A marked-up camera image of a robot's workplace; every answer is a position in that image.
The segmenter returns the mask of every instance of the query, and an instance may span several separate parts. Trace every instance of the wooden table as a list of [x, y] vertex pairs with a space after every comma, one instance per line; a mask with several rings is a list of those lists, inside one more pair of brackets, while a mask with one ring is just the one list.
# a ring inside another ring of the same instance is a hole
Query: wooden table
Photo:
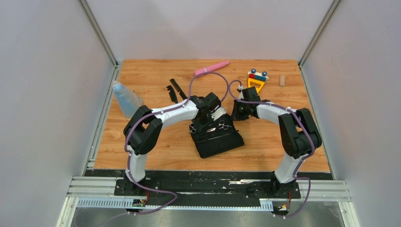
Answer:
[[[188, 95], [188, 85], [193, 72], [222, 60], [125, 60], [119, 81], [143, 98], [149, 108], [172, 105], [166, 86], [174, 78]], [[228, 81], [239, 79], [247, 85], [247, 72], [252, 68], [267, 71], [269, 80], [260, 92], [262, 99], [279, 105], [310, 109], [302, 76], [295, 60], [231, 60], [217, 72]], [[279, 86], [280, 75], [286, 77], [285, 87]], [[234, 94], [237, 84], [231, 88]], [[214, 92], [218, 97], [225, 93], [226, 85], [216, 75], [196, 79], [192, 94], [206, 96]], [[230, 114], [233, 99], [227, 97], [223, 106]], [[123, 117], [117, 101], [113, 98], [105, 131], [99, 146], [95, 168], [125, 169], [127, 154], [123, 150], [122, 130], [129, 119]], [[184, 121], [163, 129], [155, 148], [149, 153], [147, 169], [165, 170], [221, 170], [221, 171], [273, 171], [280, 164], [284, 150], [279, 127], [267, 120], [251, 118], [234, 122], [242, 135], [245, 146], [222, 154], [201, 159], [188, 131], [190, 121]], [[301, 171], [328, 172], [329, 166], [323, 148], [316, 150], [302, 166]]]

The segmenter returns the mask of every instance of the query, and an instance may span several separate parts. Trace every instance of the white wall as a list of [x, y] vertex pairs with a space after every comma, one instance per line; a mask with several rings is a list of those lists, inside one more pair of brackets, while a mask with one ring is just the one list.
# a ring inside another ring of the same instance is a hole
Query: white wall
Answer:
[[400, 226], [401, 1], [345, 0], [305, 65], [331, 167], [363, 227]]
[[300, 59], [332, 0], [88, 0], [123, 59]]
[[0, 7], [0, 226], [56, 225], [112, 73], [76, 0]]

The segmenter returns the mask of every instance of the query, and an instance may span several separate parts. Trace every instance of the metal scissors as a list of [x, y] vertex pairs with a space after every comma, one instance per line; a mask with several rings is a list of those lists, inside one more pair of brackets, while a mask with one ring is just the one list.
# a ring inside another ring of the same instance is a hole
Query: metal scissors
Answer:
[[189, 127], [191, 128], [189, 130], [190, 133], [192, 133], [192, 134], [196, 133], [196, 128], [195, 128], [195, 126], [193, 124], [190, 124]]
[[224, 125], [224, 120], [219, 121], [218, 126], [219, 129], [224, 129], [224, 130], [227, 130], [229, 127], [231, 127], [230, 125]]

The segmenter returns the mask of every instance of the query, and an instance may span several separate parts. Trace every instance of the clear plastic bottle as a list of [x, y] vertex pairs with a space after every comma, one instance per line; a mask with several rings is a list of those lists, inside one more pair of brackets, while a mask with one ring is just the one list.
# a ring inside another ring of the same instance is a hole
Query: clear plastic bottle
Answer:
[[137, 109], [142, 106], [142, 98], [118, 81], [114, 80], [112, 86], [122, 114], [126, 118], [132, 118]]

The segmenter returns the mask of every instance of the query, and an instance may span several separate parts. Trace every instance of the purple cable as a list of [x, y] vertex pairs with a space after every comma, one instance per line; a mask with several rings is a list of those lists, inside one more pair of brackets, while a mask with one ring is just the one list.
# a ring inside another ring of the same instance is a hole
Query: purple cable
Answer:
[[298, 165], [295, 167], [294, 172], [292, 173], [292, 175], [294, 176], [294, 178], [295, 178], [296, 180], [307, 180], [307, 181], [309, 182], [308, 192], [306, 193], [305, 200], [304, 200], [304, 202], [302, 203], [301, 207], [300, 207], [295, 213], [290, 214], [290, 215], [286, 215], [286, 216], [277, 215], [277, 216], [280, 217], [280, 218], [290, 218], [290, 217], [293, 217], [293, 216], [297, 215], [297, 214], [304, 208], [304, 206], [305, 206], [305, 204], [306, 204], [306, 201], [307, 201], [308, 198], [309, 198], [309, 193], [310, 193], [310, 191], [311, 191], [311, 186], [312, 186], [311, 180], [310, 180], [309, 178], [307, 178], [307, 177], [297, 177], [296, 174], [297, 174], [299, 168], [301, 167], [302, 163], [305, 162], [305, 159], [309, 158], [310, 156], [312, 156], [312, 155], [314, 154], [315, 147], [314, 147], [313, 141], [312, 141], [311, 137], [309, 136], [308, 132], [306, 131], [304, 125], [301, 123], [301, 121], [298, 119], [297, 115], [294, 113], [294, 111], [292, 111], [291, 109], [285, 108], [285, 107], [283, 107], [283, 106], [274, 104], [274, 103], [266, 103], [266, 102], [248, 102], [248, 101], [240, 100], [239, 98], [235, 97], [235, 96], [233, 95], [233, 93], [231, 92], [231, 85], [232, 85], [234, 82], [239, 82], [241, 86], [242, 86], [242, 83], [241, 83], [241, 81], [239, 81], [239, 80], [236, 79], [236, 80], [231, 81], [230, 84], [228, 85], [228, 91], [229, 91], [230, 95], [231, 95], [235, 100], [237, 100], [238, 102], [241, 102], [241, 103], [270, 105], [270, 106], [274, 106], [274, 107], [280, 108], [280, 109], [282, 109], [282, 110], [285, 110], [285, 111], [291, 113], [291, 114], [293, 115], [293, 117], [295, 118], [296, 122], [298, 123], [298, 125], [299, 125], [299, 126], [301, 127], [301, 129], [304, 131], [306, 137], [308, 138], [309, 143], [311, 144], [311, 148], [312, 148], [311, 153], [310, 153], [309, 155], [307, 155], [307, 156], [305, 156], [305, 157], [303, 157], [303, 158], [301, 159], [301, 161], [300, 161], [300, 162], [298, 163]]

